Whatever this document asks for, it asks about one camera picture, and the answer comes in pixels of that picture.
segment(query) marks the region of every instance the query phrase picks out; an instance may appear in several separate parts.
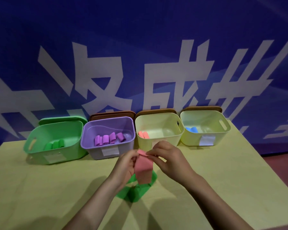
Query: purple bin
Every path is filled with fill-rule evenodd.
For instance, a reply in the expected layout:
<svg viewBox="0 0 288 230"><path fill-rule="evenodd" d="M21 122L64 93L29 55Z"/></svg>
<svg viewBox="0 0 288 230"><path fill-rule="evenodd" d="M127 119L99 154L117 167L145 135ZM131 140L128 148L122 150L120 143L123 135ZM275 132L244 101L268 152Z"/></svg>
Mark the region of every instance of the purple bin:
<svg viewBox="0 0 288 230"><path fill-rule="evenodd" d="M113 144L94 146L94 139L97 135L110 135L115 132L123 133L126 141L120 143L116 139ZM130 117L118 117L89 121L83 127L81 147L86 149L95 160L117 157L133 149L135 139L134 123Z"/></svg>

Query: person's right hand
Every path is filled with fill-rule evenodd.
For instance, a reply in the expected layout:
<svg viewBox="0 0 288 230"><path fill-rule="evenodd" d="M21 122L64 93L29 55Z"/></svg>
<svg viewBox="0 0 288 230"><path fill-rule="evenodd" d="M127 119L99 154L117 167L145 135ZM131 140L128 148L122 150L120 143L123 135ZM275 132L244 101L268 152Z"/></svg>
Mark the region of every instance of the person's right hand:
<svg viewBox="0 0 288 230"><path fill-rule="evenodd" d="M158 142L146 155L150 155L148 158L155 162L163 173L183 186L188 185L194 176L199 176L192 169L180 149L169 142Z"/></svg>

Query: person's left hand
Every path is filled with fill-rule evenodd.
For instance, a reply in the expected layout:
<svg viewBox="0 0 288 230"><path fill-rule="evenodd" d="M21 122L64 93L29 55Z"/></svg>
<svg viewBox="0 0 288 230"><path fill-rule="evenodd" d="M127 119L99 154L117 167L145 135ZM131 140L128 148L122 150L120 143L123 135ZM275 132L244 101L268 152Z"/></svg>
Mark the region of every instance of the person's left hand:
<svg viewBox="0 0 288 230"><path fill-rule="evenodd" d="M119 156L108 177L111 182L115 184L116 192L123 189L128 180L134 174L134 163L138 155L137 149L133 149Z"/></svg>

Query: purple roll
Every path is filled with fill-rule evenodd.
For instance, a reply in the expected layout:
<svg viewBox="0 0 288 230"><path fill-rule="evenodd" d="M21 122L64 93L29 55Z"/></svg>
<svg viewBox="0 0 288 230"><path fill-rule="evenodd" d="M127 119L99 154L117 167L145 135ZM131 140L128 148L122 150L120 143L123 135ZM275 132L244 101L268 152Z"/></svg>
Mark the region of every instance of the purple roll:
<svg viewBox="0 0 288 230"><path fill-rule="evenodd" d="M95 146L100 146L101 145L100 135L95 136L94 145Z"/></svg>
<svg viewBox="0 0 288 230"><path fill-rule="evenodd" d="M115 141L116 141L115 132L112 132L112 133L109 135L109 138L110 138L110 143L115 143Z"/></svg>
<svg viewBox="0 0 288 230"><path fill-rule="evenodd" d="M110 143L108 135L104 135L103 136L102 143L103 143L103 145L106 145L106 144Z"/></svg>
<svg viewBox="0 0 288 230"><path fill-rule="evenodd" d="M119 139L119 142L122 143L122 142L126 141L126 138L124 137L123 133L120 132L116 136Z"/></svg>

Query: forearm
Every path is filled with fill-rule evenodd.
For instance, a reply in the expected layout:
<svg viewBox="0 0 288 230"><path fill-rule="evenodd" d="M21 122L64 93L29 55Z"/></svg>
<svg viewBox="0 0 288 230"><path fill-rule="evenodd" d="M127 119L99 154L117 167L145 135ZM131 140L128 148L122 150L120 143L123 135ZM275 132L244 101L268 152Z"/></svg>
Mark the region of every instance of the forearm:
<svg viewBox="0 0 288 230"><path fill-rule="evenodd" d="M116 187L107 178L63 229L97 229L115 195Z"/></svg>
<svg viewBox="0 0 288 230"><path fill-rule="evenodd" d="M185 188L200 206L213 229L253 229L198 174L192 177Z"/></svg>

